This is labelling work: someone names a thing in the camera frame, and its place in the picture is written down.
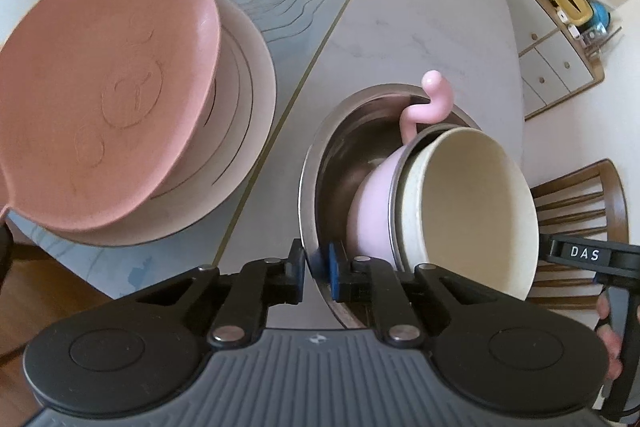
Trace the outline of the right hand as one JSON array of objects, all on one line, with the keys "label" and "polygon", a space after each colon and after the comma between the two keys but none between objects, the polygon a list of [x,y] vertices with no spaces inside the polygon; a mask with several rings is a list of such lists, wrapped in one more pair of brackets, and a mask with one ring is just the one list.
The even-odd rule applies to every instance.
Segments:
[{"label": "right hand", "polygon": [[596,333],[603,341],[606,351],[608,351],[608,375],[606,375],[606,378],[609,381],[615,381],[620,377],[623,370],[623,364],[620,361],[622,340],[620,336],[613,331],[611,324],[608,323],[611,307],[605,293],[599,296],[596,310],[599,317],[599,326],[596,328]]}]

